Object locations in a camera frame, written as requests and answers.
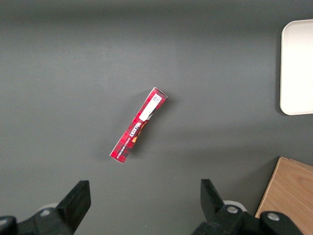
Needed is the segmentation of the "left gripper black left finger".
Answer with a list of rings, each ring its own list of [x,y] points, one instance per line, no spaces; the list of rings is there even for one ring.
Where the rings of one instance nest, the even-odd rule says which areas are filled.
[[[91,206],[88,180],[79,181],[57,205],[42,207],[30,218],[0,217],[2,235],[73,235]]]

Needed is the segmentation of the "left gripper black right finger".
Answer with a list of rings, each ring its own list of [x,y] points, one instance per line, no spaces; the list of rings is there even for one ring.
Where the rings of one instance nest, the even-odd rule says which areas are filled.
[[[234,204],[225,204],[209,179],[201,180],[201,208],[206,221],[193,235],[301,235],[285,214],[262,212],[259,218]]]

